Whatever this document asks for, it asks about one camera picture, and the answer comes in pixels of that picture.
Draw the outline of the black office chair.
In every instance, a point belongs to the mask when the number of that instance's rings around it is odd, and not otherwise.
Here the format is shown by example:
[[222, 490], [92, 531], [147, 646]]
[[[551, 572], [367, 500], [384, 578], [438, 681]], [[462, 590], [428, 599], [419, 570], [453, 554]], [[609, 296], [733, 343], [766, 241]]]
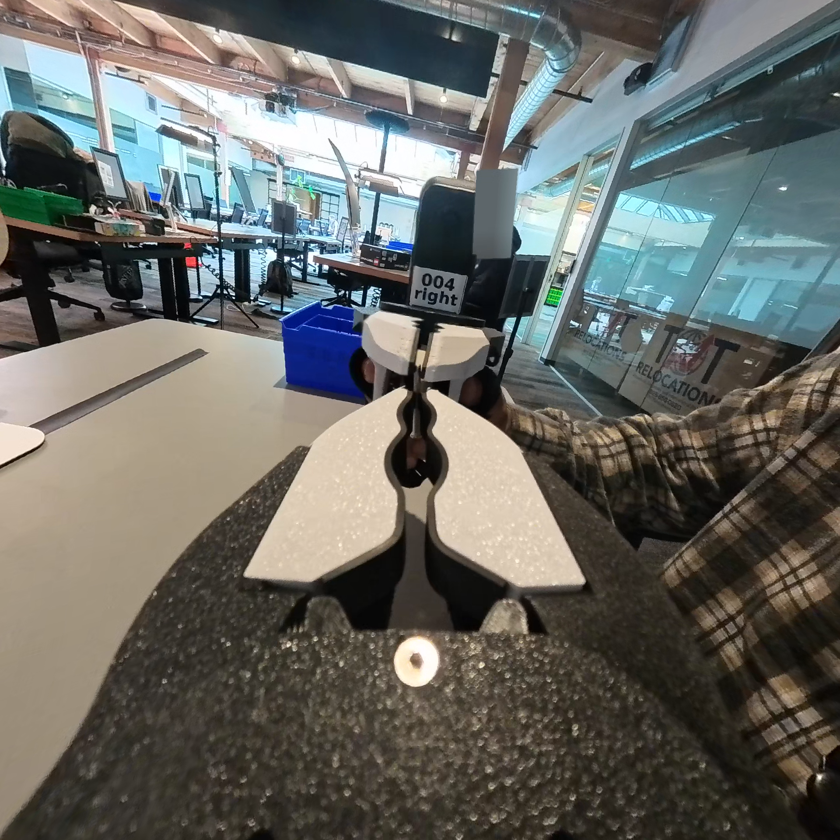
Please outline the black office chair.
[[[84, 214], [88, 213], [100, 192], [100, 183], [93, 164], [76, 149], [67, 133], [38, 114], [10, 110], [2, 117], [1, 141], [5, 179], [2, 185], [71, 196], [82, 201]], [[47, 267], [49, 288], [54, 286], [51, 270], [69, 269], [84, 263], [87, 257], [77, 246], [41, 242], [35, 248]], [[7, 260], [9, 273], [19, 278], [13, 257], [8, 255]], [[99, 307], [59, 294], [62, 299], [57, 303], [61, 308], [87, 308], [92, 310], [94, 319], [105, 320]]]

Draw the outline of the cardboard moving box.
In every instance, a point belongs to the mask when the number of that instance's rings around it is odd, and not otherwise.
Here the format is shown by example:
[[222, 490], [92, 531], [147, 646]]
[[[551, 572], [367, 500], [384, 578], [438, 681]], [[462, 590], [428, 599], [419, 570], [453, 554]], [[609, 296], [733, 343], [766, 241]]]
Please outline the cardboard moving box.
[[618, 395], [646, 413], [688, 414], [739, 387], [748, 341], [736, 330], [667, 316], [635, 353]]

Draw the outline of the black panel on stand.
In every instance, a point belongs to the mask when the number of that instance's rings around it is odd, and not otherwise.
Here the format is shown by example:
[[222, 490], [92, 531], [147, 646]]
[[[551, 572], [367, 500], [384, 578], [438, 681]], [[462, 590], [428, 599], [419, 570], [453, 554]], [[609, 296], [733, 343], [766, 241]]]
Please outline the black panel on stand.
[[501, 356], [498, 377], [501, 381], [513, 355], [513, 344], [520, 324], [525, 317], [541, 309], [541, 288], [550, 265], [548, 255], [516, 255], [511, 265], [504, 297], [501, 301], [499, 319], [514, 319], [509, 339]]

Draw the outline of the green plastic bin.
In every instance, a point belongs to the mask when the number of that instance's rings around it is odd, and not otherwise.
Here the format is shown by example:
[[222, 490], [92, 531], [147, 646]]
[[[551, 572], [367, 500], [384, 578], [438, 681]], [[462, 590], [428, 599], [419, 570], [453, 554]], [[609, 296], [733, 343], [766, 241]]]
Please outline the green plastic bin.
[[1, 210], [7, 218], [48, 226], [65, 226], [65, 217], [86, 212], [74, 197], [9, 185], [1, 185]]

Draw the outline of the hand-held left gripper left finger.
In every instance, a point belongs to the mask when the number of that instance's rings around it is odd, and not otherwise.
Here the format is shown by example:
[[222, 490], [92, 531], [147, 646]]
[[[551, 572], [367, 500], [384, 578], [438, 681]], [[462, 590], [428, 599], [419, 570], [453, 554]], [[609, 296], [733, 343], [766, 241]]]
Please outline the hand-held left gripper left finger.
[[356, 629], [392, 628], [405, 572], [421, 550], [394, 457], [412, 396], [396, 389], [340, 419], [310, 446], [247, 562], [245, 582], [339, 602]]

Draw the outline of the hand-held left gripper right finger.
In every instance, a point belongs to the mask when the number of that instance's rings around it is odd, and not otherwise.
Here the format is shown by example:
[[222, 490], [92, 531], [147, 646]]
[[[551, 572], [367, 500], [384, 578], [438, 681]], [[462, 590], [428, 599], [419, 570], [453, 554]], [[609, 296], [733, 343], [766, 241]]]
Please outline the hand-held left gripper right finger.
[[586, 579], [519, 447], [438, 391], [427, 409], [425, 565], [456, 629], [509, 599], [577, 594]]

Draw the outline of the black computer monitor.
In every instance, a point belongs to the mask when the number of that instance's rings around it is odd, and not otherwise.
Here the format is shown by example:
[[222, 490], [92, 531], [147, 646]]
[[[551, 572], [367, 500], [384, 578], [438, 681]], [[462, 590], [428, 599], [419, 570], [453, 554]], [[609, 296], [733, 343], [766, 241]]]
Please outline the black computer monitor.
[[128, 203], [130, 201], [130, 191], [119, 155], [116, 152], [98, 147], [91, 147], [90, 152], [98, 170], [104, 195], [112, 202]]

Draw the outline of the black tripod stand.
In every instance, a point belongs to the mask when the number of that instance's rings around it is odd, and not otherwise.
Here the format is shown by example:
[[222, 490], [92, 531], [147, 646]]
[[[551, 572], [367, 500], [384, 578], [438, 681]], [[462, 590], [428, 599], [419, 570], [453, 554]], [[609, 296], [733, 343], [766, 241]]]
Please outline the black tripod stand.
[[250, 327], [253, 330], [259, 330], [259, 325], [257, 321], [251, 317], [251, 315], [244, 310], [244, 308], [240, 305], [240, 302], [235, 298], [235, 289], [234, 287], [227, 282], [225, 277], [225, 270], [224, 270], [224, 236], [222, 231], [222, 214], [221, 214], [221, 192], [220, 192], [220, 184], [222, 178], [222, 171], [219, 165], [219, 142], [217, 139], [217, 135], [205, 128], [194, 124], [183, 124], [180, 122], [175, 122], [171, 119], [162, 119], [161, 124], [159, 125], [158, 129], [156, 130], [158, 134], [169, 138], [171, 140], [177, 140], [182, 145], [187, 145], [192, 148], [199, 148], [202, 141], [206, 141], [211, 146], [212, 156], [213, 156], [213, 182], [214, 182], [214, 207], [216, 211], [216, 229], [215, 235], [217, 240], [217, 286], [209, 299], [205, 301], [205, 303], [199, 307], [199, 309], [195, 310], [194, 314], [199, 314], [202, 310], [206, 308], [206, 305], [217, 300], [219, 303], [219, 319], [218, 319], [218, 327], [220, 330], [224, 330], [225, 325], [225, 312], [228, 309], [228, 304], [231, 305], [235, 310], [237, 310], [245, 319], [248, 321]]

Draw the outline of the silver ventilation duct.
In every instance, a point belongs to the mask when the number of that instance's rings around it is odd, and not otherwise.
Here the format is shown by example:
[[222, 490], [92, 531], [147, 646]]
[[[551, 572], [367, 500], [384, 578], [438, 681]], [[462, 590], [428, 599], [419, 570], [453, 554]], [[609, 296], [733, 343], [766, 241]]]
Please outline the silver ventilation duct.
[[541, 65], [534, 72], [513, 110], [503, 149], [506, 149], [540, 110], [557, 84], [572, 70], [582, 48], [582, 34], [573, 21], [567, 2], [536, 2], [521, 23], [521, 32], [531, 46], [543, 52]]

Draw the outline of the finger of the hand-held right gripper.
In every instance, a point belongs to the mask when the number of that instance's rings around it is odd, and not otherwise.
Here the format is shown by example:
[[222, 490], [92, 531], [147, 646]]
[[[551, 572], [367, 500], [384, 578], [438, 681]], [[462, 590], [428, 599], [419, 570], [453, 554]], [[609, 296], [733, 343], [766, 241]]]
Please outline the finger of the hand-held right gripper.
[[381, 368], [406, 376], [413, 371], [420, 337], [418, 319], [376, 312], [364, 321], [363, 350]]
[[422, 380], [462, 382], [485, 366], [489, 351], [483, 328], [438, 326], [427, 341]]

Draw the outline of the blue plastic bin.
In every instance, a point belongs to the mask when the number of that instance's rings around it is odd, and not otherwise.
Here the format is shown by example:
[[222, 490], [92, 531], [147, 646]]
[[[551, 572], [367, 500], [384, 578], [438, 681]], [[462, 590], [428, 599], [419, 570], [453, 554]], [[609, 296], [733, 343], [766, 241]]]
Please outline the blue plastic bin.
[[288, 385], [362, 401], [350, 374], [350, 358], [361, 347], [354, 330], [356, 308], [315, 301], [280, 319]]

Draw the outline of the black ceiling panel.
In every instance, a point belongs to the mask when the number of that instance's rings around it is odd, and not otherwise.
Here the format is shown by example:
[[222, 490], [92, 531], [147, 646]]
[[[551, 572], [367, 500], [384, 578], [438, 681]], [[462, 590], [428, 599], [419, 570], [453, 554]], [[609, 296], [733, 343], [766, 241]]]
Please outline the black ceiling panel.
[[188, 23], [481, 97], [498, 35], [447, 17], [373, 1], [139, 1]]

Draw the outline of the black sign on stand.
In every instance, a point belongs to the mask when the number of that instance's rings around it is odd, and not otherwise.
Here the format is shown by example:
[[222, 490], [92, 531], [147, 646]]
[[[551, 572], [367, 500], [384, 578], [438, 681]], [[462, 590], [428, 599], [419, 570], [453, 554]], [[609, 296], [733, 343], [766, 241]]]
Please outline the black sign on stand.
[[[287, 236], [294, 237], [297, 229], [297, 209], [280, 200], [275, 200], [272, 204], [272, 231], [279, 235], [280, 249], [276, 259], [283, 259], [286, 262], [286, 243]], [[271, 310], [278, 314], [285, 314], [286, 299], [291, 297], [280, 297], [280, 305], [273, 306]]]

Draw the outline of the instruction sheet on stand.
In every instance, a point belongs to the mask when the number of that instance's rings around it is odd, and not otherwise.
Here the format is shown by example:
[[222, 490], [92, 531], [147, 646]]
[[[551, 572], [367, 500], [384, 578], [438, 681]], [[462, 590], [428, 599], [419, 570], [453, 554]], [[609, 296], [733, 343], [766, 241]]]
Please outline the instruction sheet on stand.
[[1, 467], [35, 452], [46, 441], [46, 435], [35, 427], [1, 423]]

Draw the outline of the black cardboard box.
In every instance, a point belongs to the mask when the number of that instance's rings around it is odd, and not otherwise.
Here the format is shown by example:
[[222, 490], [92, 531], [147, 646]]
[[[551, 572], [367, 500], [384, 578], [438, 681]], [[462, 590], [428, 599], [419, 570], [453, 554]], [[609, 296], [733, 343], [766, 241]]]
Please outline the black cardboard box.
[[408, 271], [412, 261], [412, 250], [365, 243], [360, 246], [359, 260], [369, 266]]

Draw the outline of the curved white banner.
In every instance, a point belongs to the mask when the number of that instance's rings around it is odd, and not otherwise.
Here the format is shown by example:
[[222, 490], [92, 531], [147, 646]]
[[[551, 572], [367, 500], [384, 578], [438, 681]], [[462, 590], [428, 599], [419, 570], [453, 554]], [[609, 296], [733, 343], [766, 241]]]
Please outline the curved white banner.
[[349, 211], [349, 224], [350, 224], [350, 233], [351, 233], [351, 243], [353, 247], [353, 251], [357, 252], [359, 250], [361, 236], [362, 236], [362, 227], [361, 227], [361, 204], [360, 204], [360, 197], [358, 192], [358, 187], [350, 173], [350, 169], [346, 164], [346, 161], [343, 158], [342, 153], [340, 152], [338, 146], [332, 140], [329, 140], [329, 144], [332, 148], [332, 152], [339, 164], [339, 168], [343, 174], [343, 178], [345, 181], [345, 193], [346, 193], [346, 201], [348, 204], [348, 211]]

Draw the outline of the wooden support post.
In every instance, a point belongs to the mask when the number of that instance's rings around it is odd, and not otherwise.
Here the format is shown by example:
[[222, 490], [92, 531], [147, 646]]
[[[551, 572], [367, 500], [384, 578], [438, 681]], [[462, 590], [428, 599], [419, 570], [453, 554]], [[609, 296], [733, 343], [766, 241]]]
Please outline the wooden support post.
[[499, 167], [528, 55], [527, 42], [509, 38], [477, 167], [478, 172], [496, 170]]

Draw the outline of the wooden office desk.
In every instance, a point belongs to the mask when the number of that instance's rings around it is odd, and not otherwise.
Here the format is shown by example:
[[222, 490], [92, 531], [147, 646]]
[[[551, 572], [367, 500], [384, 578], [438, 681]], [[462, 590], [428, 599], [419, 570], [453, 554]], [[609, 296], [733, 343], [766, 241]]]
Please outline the wooden office desk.
[[406, 271], [368, 265], [351, 255], [315, 255], [313, 260], [327, 271], [327, 283], [334, 291], [331, 298], [320, 301], [325, 308], [377, 308], [408, 301]]
[[186, 258], [198, 257], [204, 247], [215, 245], [216, 236], [171, 233], [163, 236], [101, 235], [85, 230], [51, 226], [14, 217], [2, 217], [2, 240], [6, 248], [2, 260], [13, 257], [19, 274], [17, 287], [2, 291], [2, 302], [24, 298], [33, 323], [36, 343], [2, 342], [3, 350], [36, 350], [60, 342], [53, 302], [62, 296], [49, 288], [47, 267], [36, 253], [35, 245], [45, 242], [70, 246], [96, 246], [105, 263], [111, 266], [139, 260], [156, 260], [161, 287], [161, 318], [192, 322], [190, 284]]

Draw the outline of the person's plaid shirt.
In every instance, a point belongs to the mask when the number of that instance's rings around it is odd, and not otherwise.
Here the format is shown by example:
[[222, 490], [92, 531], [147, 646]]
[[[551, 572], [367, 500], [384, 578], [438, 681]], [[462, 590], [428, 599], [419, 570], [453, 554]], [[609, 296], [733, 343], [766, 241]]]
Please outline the person's plaid shirt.
[[838, 460], [826, 413], [663, 572], [749, 752], [793, 802], [838, 747]]

